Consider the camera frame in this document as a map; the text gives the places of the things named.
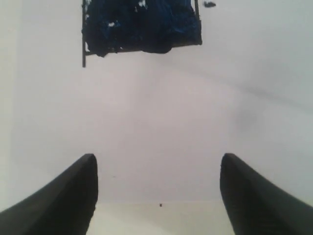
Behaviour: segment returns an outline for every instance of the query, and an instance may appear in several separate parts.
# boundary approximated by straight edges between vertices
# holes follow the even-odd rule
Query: blue cloth
[[[167,53],[173,44],[201,41],[201,26],[191,0],[92,0],[82,33],[88,49]]]

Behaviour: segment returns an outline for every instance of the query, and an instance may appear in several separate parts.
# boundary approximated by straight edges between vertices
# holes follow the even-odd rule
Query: white wall
[[[23,4],[11,203],[86,152],[100,203],[219,200],[225,152],[313,198],[312,1],[221,0],[201,7],[202,46],[89,57],[85,69],[80,4]]]

